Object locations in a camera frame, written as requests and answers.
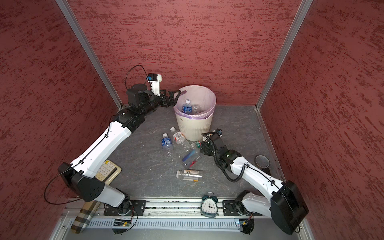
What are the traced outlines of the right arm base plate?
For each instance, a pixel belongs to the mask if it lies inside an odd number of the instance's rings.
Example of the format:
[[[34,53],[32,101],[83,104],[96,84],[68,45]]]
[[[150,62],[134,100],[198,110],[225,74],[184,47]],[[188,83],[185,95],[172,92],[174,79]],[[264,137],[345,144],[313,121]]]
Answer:
[[[224,216],[256,216],[260,217],[263,216],[262,214],[256,213],[256,212],[249,212],[244,205],[240,201],[236,200],[223,200],[223,213]]]

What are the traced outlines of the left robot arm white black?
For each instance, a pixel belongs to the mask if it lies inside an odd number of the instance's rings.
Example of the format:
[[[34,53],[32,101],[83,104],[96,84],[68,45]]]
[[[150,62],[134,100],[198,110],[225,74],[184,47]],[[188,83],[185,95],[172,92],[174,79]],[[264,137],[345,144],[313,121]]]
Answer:
[[[174,107],[182,94],[180,90],[149,90],[145,84],[129,88],[128,106],[112,116],[106,131],[70,164],[59,166],[65,184],[85,202],[104,203],[121,216],[130,213],[130,197],[96,179],[96,174],[108,156],[145,121],[146,115],[158,107]]]

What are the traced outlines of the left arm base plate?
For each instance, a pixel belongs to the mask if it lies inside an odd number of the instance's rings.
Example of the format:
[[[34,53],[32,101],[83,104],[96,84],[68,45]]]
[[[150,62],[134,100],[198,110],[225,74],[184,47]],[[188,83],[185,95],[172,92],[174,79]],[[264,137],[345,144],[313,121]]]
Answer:
[[[116,208],[113,208],[109,205],[105,205],[104,216],[118,216],[118,217],[126,217],[131,214],[136,214],[138,216],[143,216],[146,208],[146,200],[131,200],[131,208],[128,213],[123,215],[119,214]]]

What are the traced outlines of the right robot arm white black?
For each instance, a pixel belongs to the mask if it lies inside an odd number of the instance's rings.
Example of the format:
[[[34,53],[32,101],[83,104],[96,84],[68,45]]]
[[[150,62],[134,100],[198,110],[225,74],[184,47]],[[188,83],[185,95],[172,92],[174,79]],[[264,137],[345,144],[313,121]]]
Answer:
[[[203,133],[200,152],[214,159],[215,165],[232,183],[245,180],[261,193],[257,196],[243,191],[237,201],[240,214],[258,213],[269,217],[288,235],[299,233],[300,224],[309,213],[299,187],[292,181],[278,180],[256,166],[235,150],[229,150],[221,139],[221,130]]]

